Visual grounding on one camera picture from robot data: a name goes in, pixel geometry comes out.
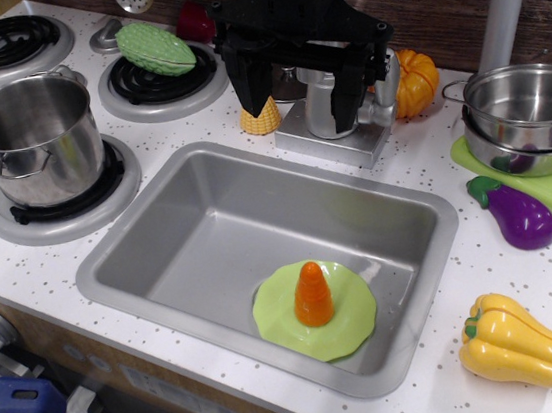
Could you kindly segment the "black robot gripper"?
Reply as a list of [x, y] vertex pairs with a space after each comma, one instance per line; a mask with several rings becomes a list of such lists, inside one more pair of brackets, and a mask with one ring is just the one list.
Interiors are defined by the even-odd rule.
[[353, 128], [368, 87], [386, 75], [392, 26], [346, 0], [222, 0], [207, 10], [217, 53], [253, 117], [271, 95], [273, 63], [332, 72], [336, 133]]

